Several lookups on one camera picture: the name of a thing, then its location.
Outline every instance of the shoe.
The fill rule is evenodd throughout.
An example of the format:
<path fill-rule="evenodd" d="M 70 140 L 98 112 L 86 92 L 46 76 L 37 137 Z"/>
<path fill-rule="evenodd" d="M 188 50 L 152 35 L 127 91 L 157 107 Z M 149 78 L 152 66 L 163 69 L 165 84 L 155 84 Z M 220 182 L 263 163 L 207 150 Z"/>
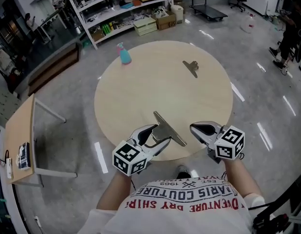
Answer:
<path fill-rule="evenodd" d="M 269 48 L 269 52 L 271 52 L 271 54 L 273 55 L 274 58 L 276 58 L 278 52 L 276 49 L 272 49 L 271 47 Z"/>
<path fill-rule="evenodd" d="M 284 65 L 280 61 L 273 61 L 276 67 L 278 67 L 280 70 L 283 69 Z"/>
<path fill-rule="evenodd" d="M 179 165 L 177 168 L 176 168 L 176 171 L 177 173 L 187 173 L 189 174 L 189 170 L 187 168 L 187 166 L 184 166 L 184 165 Z"/>

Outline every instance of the gray floor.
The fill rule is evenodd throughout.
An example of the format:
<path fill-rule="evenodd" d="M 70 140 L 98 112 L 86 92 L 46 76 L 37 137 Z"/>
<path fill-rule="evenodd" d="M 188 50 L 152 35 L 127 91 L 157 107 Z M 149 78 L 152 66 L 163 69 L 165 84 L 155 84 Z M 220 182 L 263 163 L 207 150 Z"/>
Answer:
<path fill-rule="evenodd" d="M 20 205 L 32 233 L 39 233 L 34 215 L 40 218 L 47 234 L 76 233 L 115 172 L 111 166 L 114 146 L 104 137 L 96 122 L 94 93 L 98 78 L 117 57 L 116 44 L 120 42 L 130 49 L 150 41 L 176 40 L 208 51 L 223 65 L 231 82 L 244 97 L 242 102 L 234 94 L 231 122 L 246 133 L 243 161 L 261 187 L 266 201 L 280 196 L 298 177 L 301 173 L 301 72 L 296 63 L 289 63 L 292 77 L 283 76 L 272 63 L 268 48 L 276 47 L 277 41 L 282 39 L 281 31 L 256 16 L 253 32 L 247 34 L 240 29 L 247 10 L 240 13 L 237 9 L 230 9 L 226 2 L 208 0 L 209 4 L 215 4 L 213 7 L 228 15 L 222 22 L 207 22 L 186 8 L 188 23 L 142 37 L 134 30 L 128 31 L 104 41 L 97 51 L 88 47 L 82 50 L 77 64 L 39 90 L 37 97 L 67 118 L 67 123 L 62 124 L 42 112 L 37 113 L 39 164 L 50 169 L 77 172 L 78 177 L 43 176 L 42 189 L 17 186 Z M 269 150 L 269 143 L 265 145 L 261 138 L 258 123 L 269 136 Z M 106 174 L 102 173 L 98 161 L 96 142 L 99 142 L 107 164 Z M 136 187 L 150 180 L 169 179 L 181 163 L 199 176 L 220 176 L 224 171 L 223 164 L 217 165 L 205 151 L 200 151 L 181 160 L 155 162 L 132 179 Z"/>

